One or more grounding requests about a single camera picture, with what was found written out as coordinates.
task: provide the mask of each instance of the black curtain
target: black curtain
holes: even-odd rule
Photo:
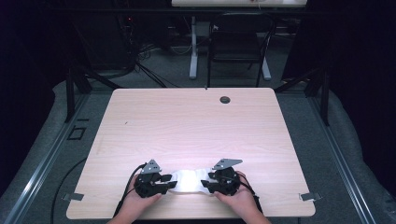
[[[54,102],[52,88],[67,72],[46,24],[33,1],[0,3],[1,194],[48,117]]]
[[[331,90],[355,126],[363,159],[396,196],[395,3],[311,0],[307,10],[348,15],[341,20],[302,20],[283,78],[301,76],[323,60],[332,60]]]

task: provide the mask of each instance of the round hole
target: round hole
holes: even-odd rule
[[[228,103],[230,103],[231,99],[230,99],[230,97],[228,97],[228,96],[221,96],[221,97],[220,97],[220,101],[221,101],[223,104],[228,104]]]

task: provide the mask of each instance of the table top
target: table top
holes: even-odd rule
[[[219,99],[230,98],[224,104]],[[132,171],[154,159],[162,175],[235,165],[260,197],[268,217],[309,217],[312,202],[275,93],[266,88],[115,90],[93,141],[66,215],[111,218]],[[203,193],[166,195],[141,219],[227,218],[236,214]]]
[[[305,7],[307,0],[172,0],[173,7]]]

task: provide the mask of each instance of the human hand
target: human hand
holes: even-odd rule
[[[125,197],[119,213],[109,222],[107,222],[108,224],[131,224],[138,217],[140,217],[140,215],[142,215],[146,208],[150,207],[161,199],[161,193],[148,198],[141,198],[134,190],[134,182],[136,179],[137,175],[135,175],[131,180],[131,184],[128,187],[129,193]]]
[[[239,180],[249,186],[245,174],[240,171],[236,172],[239,174]],[[246,223],[270,223],[270,221],[257,208],[253,194],[244,185],[240,185],[238,191],[233,196],[224,195],[217,191],[213,194],[221,202],[229,205],[238,216],[245,220]]]

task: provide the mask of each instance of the office chair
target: office chair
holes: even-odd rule
[[[265,51],[275,28],[275,21],[261,12],[228,12],[213,19],[209,25],[207,87],[212,62],[249,63],[248,69],[258,63],[256,87],[259,87]]]

